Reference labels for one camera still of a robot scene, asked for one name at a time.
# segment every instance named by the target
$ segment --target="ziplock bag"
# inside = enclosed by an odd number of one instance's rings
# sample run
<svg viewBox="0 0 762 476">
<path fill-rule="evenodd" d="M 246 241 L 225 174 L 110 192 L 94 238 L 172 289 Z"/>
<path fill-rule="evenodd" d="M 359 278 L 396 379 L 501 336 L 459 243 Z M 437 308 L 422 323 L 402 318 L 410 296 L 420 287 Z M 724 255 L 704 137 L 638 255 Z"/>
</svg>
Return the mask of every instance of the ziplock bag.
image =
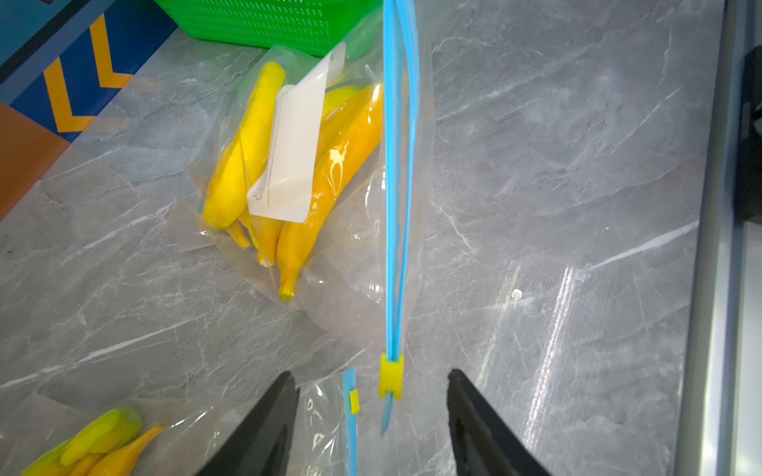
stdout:
<svg viewBox="0 0 762 476">
<path fill-rule="evenodd" d="M 352 465 L 356 456 L 354 459 L 351 456 L 356 455 L 357 431 L 348 406 L 348 393 L 352 389 L 353 369 L 299 386 L 289 476 L 356 474 L 356 465 Z M 43 453 L 77 435 L 105 411 L 125 408 L 142 419 L 138 433 L 165 426 L 139 452 L 132 474 L 193 476 L 223 446 L 253 406 L 234 408 L 225 401 L 131 398 L 102 411 L 89 412 L 32 394 L 0 426 L 0 476 L 18 476 Z M 74 467 L 84 457 L 81 455 L 68 467 Z M 47 473 L 33 473 L 34 470 L 30 473 L 58 474 L 49 468 L 49 462 L 44 466 L 42 469 Z"/>
<path fill-rule="evenodd" d="M 386 399 L 381 435 L 389 427 L 394 399 L 402 397 L 404 356 L 404 315 L 409 312 L 415 294 L 420 265 L 416 243 L 421 240 L 422 204 L 430 176 L 428 162 L 431 144 L 419 140 L 434 133 L 421 107 L 425 92 L 431 87 L 422 78 L 430 78 L 421 58 L 428 58 L 428 48 L 421 51 L 417 15 L 413 0 L 385 0 L 383 5 L 384 145 L 386 166 L 386 351 L 381 356 L 379 396 Z"/>
<path fill-rule="evenodd" d="M 239 274 L 268 298 L 289 309 L 304 309 L 324 329 L 360 347 L 375 350 L 384 347 L 386 334 L 386 166 L 381 136 L 386 91 L 383 85 L 382 29 L 379 9 L 363 18 L 331 52 L 335 56 L 333 60 L 341 56 L 343 61 L 338 62 L 343 65 L 340 70 L 328 74 L 325 82 L 322 113 L 326 115 L 319 118 L 311 189 L 309 184 L 304 187 L 305 177 L 310 175 L 309 167 L 283 168 L 279 160 L 283 147 L 288 149 L 288 145 L 295 142 L 312 144 L 314 135 L 305 133 L 303 138 L 297 136 L 296 140 L 286 141 L 287 145 L 281 145 L 278 138 L 281 135 L 279 128 L 287 128 L 290 123 L 284 118 L 293 117 L 288 113 L 284 116 L 284 111 L 293 107 L 293 102 L 289 105 L 289 101 L 284 100 L 292 94 L 288 87 L 300 87 L 300 82 L 314 73 L 319 61 L 275 47 L 252 66 L 221 106 L 215 127 L 185 173 L 180 196 L 170 215 L 170 227 L 181 250 L 214 243 Z M 403 316 L 409 313 L 418 290 L 423 211 L 430 188 L 434 137 L 430 55 L 421 54 L 419 61 L 418 133 L 412 141 L 415 193 L 411 196 Z M 271 134 L 264 134 L 265 139 L 262 139 L 270 143 L 268 147 L 259 144 L 260 152 L 256 154 L 234 154 L 230 146 L 233 144 L 235 148 L 237 133 L 248 136 L 239 130 L 243 132 L 248 128 L 244 125 L 247 123 L 246 111 L 254 110 L 249 107 L 250 98 L 257 96 L 255 85 L 258 81 L 270 77 L 269 74 L 263 75 L 263 71 L 271 62 L 278 63 L 285 75 L 282 83 L 273 81 L 275 86 L 271 85 L 266 94 L 272 97 L 273 88 L 281 85 L 274 99 Z M 347 91 L 352 95 L 342 99 L 341 95 Z M 403 91 L 403 95 L 409 97 L 408 92 Z M 261 112 L 252 115 L 262 117 Z M 407 110 L 401 112 L 401 121 L 409 122 Z M 407 133 L 402 134 L 405 150 L 407 137 Z M 264 170 L 250 169 L 251 162 L 247 160 L 263 155 L 264 150 L 267 150 Z M 248 215 L 249 226 L 245 223 L 246 216 L 243 220 L 229 221 L 239 211 L 239 205 L 231 207 L 221 222 L 211 223 L 209 214 L 204 215 L 213 189 L 210 185 L 217 180 L 222 158 L 230 160 L 234 156 L 241 157 L 238 171 L 244 175 L 240 188 L 245 190 L 245 209 L 249 212 L 245 215 Z M 312 160 L 309 155 L 302 157 Z M 298 171 L 295 175 L 299 176 L 292 181 L 271 179 L 275 174 L 289 177 L 289 170 Z M 262 180 L 269 182 L 263 185 Z M 278 193 L 281 197 L 294 198 L 294 203 L 301 203 L 294 205 L 294 209 L 308 210 L 304 221 L 277 219 L 275 215 L 265 215 L 262 209 L 254 211 L 257 204 L 252 205 L 252 200 L 260 200 L 260 205 L 268 197 L 274 200 L 277 195 L 274 185 L 284 184 L 302 184 L 292 193 L 284 192 L 285 188 Z M 311 196 L 307 206 L 304 201 L 300 202 L 305 189 Z M 283 203 L 270 207 L 283 211 L 286 208 Z M 312 213 L 315 207 L 318 212 Z M 260 239 L 253 243 L 252 238 L 256 237 Z"/>
</svg>

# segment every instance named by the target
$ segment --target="yellow fruit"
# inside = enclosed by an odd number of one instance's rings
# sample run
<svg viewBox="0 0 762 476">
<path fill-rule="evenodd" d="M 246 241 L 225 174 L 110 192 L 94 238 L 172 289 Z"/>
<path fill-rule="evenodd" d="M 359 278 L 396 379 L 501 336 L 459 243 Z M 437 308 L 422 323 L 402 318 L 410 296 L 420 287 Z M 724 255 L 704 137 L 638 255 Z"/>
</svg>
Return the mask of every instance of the yellow fruit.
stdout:
<svg viewBox="0 0 762 476">
<path fill-rule="evenodd" d="M 21 472 L 21 476 L 42 476 L 52 463 L 55 462 L 60 465 L 59 458 L 70 442 L 71 440 L 67 439 L 60 445 L 46 451 L 42 456 L 34 460 L 34 463 L 27 466 L 27 468 Z"/>
<path fill-rule="evenodd" d="M 277 263 L 280 267 L 280 298 L 284 301 L 293 297 L 296 278 L 339 195 L 381 141 L 383 87 L 369 86 L 351 99 L 357 96 L 360 96 L 357 103 L 362 107 L 356 109 L 345 128 L 336 134 L 315 166 L 307 220 L 304 223 L 287 222 L 280 233 Z"/>
<path fill-rule="evenodd" d="M 60 460 L 55 460 L 45 468 L 42 476 L 66 476 L 73 468 L 74 466 L 64 466 L 61 464 Z"/>
<path fill-rule="evenodd" d="M 283 220 L 266 218 L 264 216 L 249 216 L 251 230 L 257 238 L 259 248 L 257 262 L 269 268 L 275 263 L 275 246 L 283 228 Z"/>
<path fill-rule="evenodd" d="M 132 442 L 140 434 L 140 429 L 142 428 L 140 414 L 129 407 L 123 407 L 119 410 L 123 414 L 122 422 L 119 423 L 119 426 L 114 431 L 111 431 L 96 442 L 90 448 L 91 453 L 104 454 L 112 452 Z"/>
<path fill-rule="evenodd" d="M 73 465 L 82 456 L 87 455 L 95 443 L 101 441 L 124 421 L 126 414 L 122 410 L 114 408 L 107 411 L 77 433 L 61 454 L 61 464 Z"/>
<path fill-rule="evenodd" d="M 257 241 L 257 237 L 254 234 L 254 229 L 251 227 L 251 217 L 248 214 L 248 207 L 244 208 L 241 212 L 241 215 L 239 216 L 239 223 L 241 223 L 241 225 L 243 225 L 243 227 L 248 230 L 248 236 L 251 239 L 251 243 L 254 245 L 254 248 L 259 249 L 259 241 Z"/>
<path fill-rule="evenodd" d="M 326 117 L 320 124 L 320 135 L 318 136 L 318 148 L 315 154 L 315 167 L 317 167 L 320 158 L 325 154 L 325 150 L 336 139 L 336 135 L 347 128 L 347 122 L 351 120 L 357 111 L 367 105 L 369 93 L 374 86 L 368 86 L 361 92 L 351 95 L 346 101 L 340 103 L 333 113 Z"/>
<path fill-rule="evenodd" d="M 323 115 L 321 120 L 332 113 L 337 107 L 349 99 L 353 94 L 360 90 L 357 86 L 344 86 L 342 88 L 331 89 L 323 97 Z"/>
<path fill-rule="evenodd" d="M 89 476 L 129 476 L 140 453 L 164 428 L 166 425 L 156 425 L 124 448 L 109 453 L 93 466 Z"/>
<path fill-rule="evenodd" d="M 320 127 L 319 143 L 326 143 L 325 134 L 323 133 L 326 122 L 328 123 L 328 133 L 331 133 L 333 137 L 338 127 L 341 125 L 341 121 L 346 119 L 347 114 L 341 113 L 344 108 L 339 107 L 351 96 L 356 94 L 360 89 L 357 86 L 344 86 L 343 88 L 337 88 L 333 91 L 325 93 L 323 99 L 323 114 Z M 330 113 L 331 119 L 325 119 Z M 316 158 L 321 156 L 321 151 L 318 150 Z M 248 183 L 253 184 L 259 179 L 259 176 L 251 176 Z M 251 228 L 249 232 L 258 243 L 257 249 L 257 262 L 262 266 L 269 268 L 275 263 L 275 249 L 277 246 L 278 238 L 280 237 L 280 231 L 283 228 L 284 221 L 278 219 L 267 218 L 263 216 L 249 216 L 249 222 Z"/>
<path fill-rule="evenodd" d="M 248 238 L 246 238 L 246 234 L 243 232 L 243 226 L 240 222 L 233 222 L 228 228 L 225 228 L 225 230 L 230 235 L 230 238 L 232 238 L 241 248 L 246 249 L 251 246 Z"/>
<path fill-rule="evenodd" d="M 69 466 L 72 470 L 66 476 L 88 476 L 90 470 L 103 459 L 105 455 L 99 453 L 88 453 L 82 456 L 76 463 Z"/>
<path fill-rule="evenodd" d="M 259 178 L 267 164 L 275 97 L 285 78 L 285 70 L 275 62 L 262 67 L 241 126 L 219 158 L 203 207 L 203 218 L 217 229 L 228 228 L 246 207 L 247 185 L 253 182 L 246 183 L 244 170 Z"/>
</svg>

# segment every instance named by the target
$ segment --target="bagged yellow fruit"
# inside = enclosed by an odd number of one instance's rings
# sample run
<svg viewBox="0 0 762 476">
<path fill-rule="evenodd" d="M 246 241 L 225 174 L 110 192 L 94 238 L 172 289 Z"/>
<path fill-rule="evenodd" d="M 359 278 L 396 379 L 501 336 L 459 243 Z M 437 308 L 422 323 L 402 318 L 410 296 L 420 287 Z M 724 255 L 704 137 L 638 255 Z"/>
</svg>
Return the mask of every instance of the bagged yellow fruit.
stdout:
<svg viewBox="0 0 762 476">
<path fill-rule="evenodd" d="M 425 35 L 419 40 L 420 75 L 415 77 L 420 88 L 417 94 L 407 91 L 410 72 L 403 55 L 399 79 L 404 87 L 392 96 L 400 124 L 395 128 L 397 182 L 407 184 L 410 175 L 412 184 L 404 315 L 415 301 L 420 279 L 434 137 L 431 55 Z M 386 328 L 383 108 L 390 98 L 383 84 L 380 12 L 363 18 L 326 58 L 275 47 L 244 73 L 220 104 L 219 119 L 188 166 L 170 229 L 181 251 L 215 244 L 242 279 L 279 306 L 304 309 L 321 327 L 361 347 L 379 349 Z M 284 71 L 278 91 L 273 86 L 267 93 L 271 128 L 268 133 L 244 133 L 255 85 L 270 84 L 264 79 L 273 77 L 269 63 Z M 320 91 L 299 96 L 305 78 L 320 81 Z M 292 102 L 294 97 L 301 102 Z M 414 122 L 417 135 L 408 149 L 412 97 L 420 100 L 420 109 Z M 294 130 L 304 133 L 295 135 Z M 291 161 L 293 156 L 284 151 L 294 149 L 292 145 L 312 152 Z M 245 150 L 254 152 L 247 155 Z M 412 169 L 409 150 L 415 158 Z M 234 157 L 237 171 L 220 159 L 232 165 Z M 221 186 L 233 177 L 235 184 Z M 405 203 L 405 190 L 398 192 L 399 203 Z M 270 202 L 262 206 L 262 200 Z M 283 214 L 284 209 L 290 213 Z M 399 214 L 404 221 L 401 206 L 394 220 Z"/>
</svg>

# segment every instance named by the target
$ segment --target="white label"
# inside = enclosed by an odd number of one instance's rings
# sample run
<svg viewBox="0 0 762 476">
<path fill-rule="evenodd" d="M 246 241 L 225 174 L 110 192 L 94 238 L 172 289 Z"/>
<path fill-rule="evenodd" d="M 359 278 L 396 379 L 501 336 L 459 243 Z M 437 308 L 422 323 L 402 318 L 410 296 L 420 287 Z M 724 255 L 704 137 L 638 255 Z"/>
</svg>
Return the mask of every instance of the white label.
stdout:
<svg viewBox="0 0 762 476">
<path fill-rule="evenodd" d="M 345 51 L 339 43 L 298 85 L 285 85 L 278 92 L 267 166 L 247 193 L 252 215 L 287 222 L 307 219 L 325 87 L 344 68 Z"/>
</svg>

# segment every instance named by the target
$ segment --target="marble surface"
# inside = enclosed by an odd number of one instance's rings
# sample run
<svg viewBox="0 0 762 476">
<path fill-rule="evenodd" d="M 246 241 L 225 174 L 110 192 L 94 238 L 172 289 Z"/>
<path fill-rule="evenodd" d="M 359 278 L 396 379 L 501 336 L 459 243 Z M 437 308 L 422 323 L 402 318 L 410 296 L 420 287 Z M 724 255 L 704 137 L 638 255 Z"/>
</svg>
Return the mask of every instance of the marble surface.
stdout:
<svg viewBox="0 0 762 476">
<path fill-rule="evenodd" d="M 180 31 L 0 222 L 0 417 L 34 390 L 79 408 L 242 403 L 285 369 L 305 382 L 352 365 L 360 473 L 454 474 L 459 367 L 556 476 L 667 474 L 722 3 L 428 7 L 424 285 L 382 442 L 377 355 L 168 236 L 219 97 L 261 55 Z"/>
</svg>

